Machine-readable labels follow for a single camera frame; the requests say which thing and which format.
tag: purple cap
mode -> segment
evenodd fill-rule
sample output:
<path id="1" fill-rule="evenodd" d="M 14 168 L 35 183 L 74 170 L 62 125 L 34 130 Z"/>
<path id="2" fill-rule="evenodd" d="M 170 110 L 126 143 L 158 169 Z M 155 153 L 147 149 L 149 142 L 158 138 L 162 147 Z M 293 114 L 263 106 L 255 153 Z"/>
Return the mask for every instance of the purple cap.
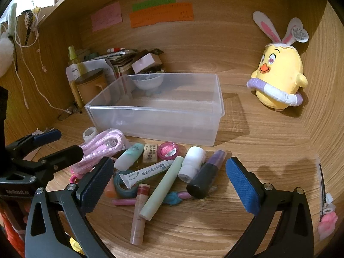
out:
<path id="1" fill-rule="evenodd" d="M 214 154 L 208 159 L 206 163 L 210 163 L 218 167 L 219 169 L 222 166 L 223 161 L 226 158 L 227 153 L 223 150 L 216 150 Z"/>

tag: pink inner ear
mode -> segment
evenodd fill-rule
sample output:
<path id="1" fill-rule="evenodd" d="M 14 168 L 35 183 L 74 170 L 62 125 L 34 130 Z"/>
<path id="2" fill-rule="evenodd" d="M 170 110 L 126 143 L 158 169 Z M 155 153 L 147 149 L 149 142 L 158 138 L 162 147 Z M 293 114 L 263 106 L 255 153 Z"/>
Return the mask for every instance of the pink inner ear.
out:
<path id="1" fill-rule="evenodd" d="M 275 42 L 279 42 L 280 40 L 278 39 L 278 37 L 272 32 L 272 30 L 270 29 L 270 27 L 264 22 L 262 21 L 261 26 L 265 32 L 265 34 L 267 34 L 268 36 L 270 36 L 270 38 L 272 40 L 274 40 Z"/>
<path id="2" fill-rule="evenodd" d="M 294 26 L 290 29 L 290 34 L 288 35 L 288 37 L 286 37 L 286 38 L 283 40 L 283 43 L 284 43 L 284 44 L 287 44 L 287 43 L 291 40 L 291 38 L 293 37 L 293 36 L 291 35 L 291 30 L 292 30 L 294 27 L 296 27 L 296 25 L 294 25 Z"/>

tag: black bottle with purple cap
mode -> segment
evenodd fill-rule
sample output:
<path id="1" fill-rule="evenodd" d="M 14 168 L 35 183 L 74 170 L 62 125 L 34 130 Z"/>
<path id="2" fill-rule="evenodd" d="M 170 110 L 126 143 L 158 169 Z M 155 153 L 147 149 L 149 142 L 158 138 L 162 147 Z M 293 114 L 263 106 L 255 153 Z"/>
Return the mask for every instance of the black bottle with purple cap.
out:
<path id="1" fill-rule="evenodd" d="M 187 192 L 197 198 L 203 199 L 207 196 L 227 153 L 217 150 L 201 167 L 197 175 L 187 185 Z"/>

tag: wooden wall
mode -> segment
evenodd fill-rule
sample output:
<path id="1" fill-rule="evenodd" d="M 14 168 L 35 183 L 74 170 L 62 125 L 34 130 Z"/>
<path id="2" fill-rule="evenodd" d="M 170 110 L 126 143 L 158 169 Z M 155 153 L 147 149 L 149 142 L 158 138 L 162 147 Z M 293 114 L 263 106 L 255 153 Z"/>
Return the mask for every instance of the wooden wall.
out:
<path id="1" fill-rule="evenodd" d="M 308 43 L 297 47 L 309 83 L 300 121 L 319 155 L 338 227 L 344 218 L 344 26 L 326 0 L 298 0 L 291 8 L 310 34 Z"/>
<path id="2" fill-rule="evenodd" d="M 19 17 L 17 31 L 22 45 L 25 41 L 26 28 L 23 16 Z M 28 44 L 34 41 L 31 34 Z M 68 63 L 68 46 L 80 47 L 80 37 L 75 33 L 75 25 L 71 22 L 46 26 L 40 30 L 40 45 L 43 64 L 47 72 L 44 73 L 39 59 L 38 42 L 30 48 L 23 48 L 24 58 L 32 74 L 35 76 L 40 91 L 50 103 L 58 108 L 66 109 L 73 102 L 66 78 Z M 32 133 L 39 128 L 44 130 L 56 121 L 59 110 L 52 109 L 46 100 L 37 92 L 33 78 L 23 63 L 23 57 L 18 45 L 18 74 L 23 82 L 29 109 L 26 109 L 20 82 L 15 75 L 12 65 L 6 74 L 0 78 L 0 85 L 9 91 L 7 104 L 7 119 L 5 121 L 6 144 Z"/>
<path id="3" fill-rule="evenodd" d="M 106 53 L 111 47 L 165 51 L 161 60 L 173 72 L 223 72 L 251 74 L 269 38 L 252 20 L 264 11 L 284 36 L 289 17 L 288 0 L 177 0 L 191 2 L 195 21 L 157 23 L 132 29 L 132 4 L 144 0 L 118 0 L 123 22 L 92 32 L 90 15 L 79 22 L 82 46 Z"/>

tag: plush chick with bunny ears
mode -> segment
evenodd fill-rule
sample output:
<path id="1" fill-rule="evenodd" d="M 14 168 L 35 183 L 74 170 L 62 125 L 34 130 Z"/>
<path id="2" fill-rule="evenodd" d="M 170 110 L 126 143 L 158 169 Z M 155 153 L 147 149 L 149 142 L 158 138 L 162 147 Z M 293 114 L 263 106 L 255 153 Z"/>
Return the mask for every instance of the plush chick with bunny ears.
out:
<path id="1" fill-rule="evenodd" d="M 256 11 L 253 20 L 273 41 L 265 51 L 247 87 L 255 90 L 258 99 L 266 106 L 280 111 L 288 106 L 302 104 L 299 87 L 306 87 L 308 81 L 303 75 L 303 66 L 299 53 L 291 46 L 294 42 L 306 42 L 308 33 L 303 29 L 301 20 L 290 20 L 285 37 L 280 39 L 270 19 Z"/>

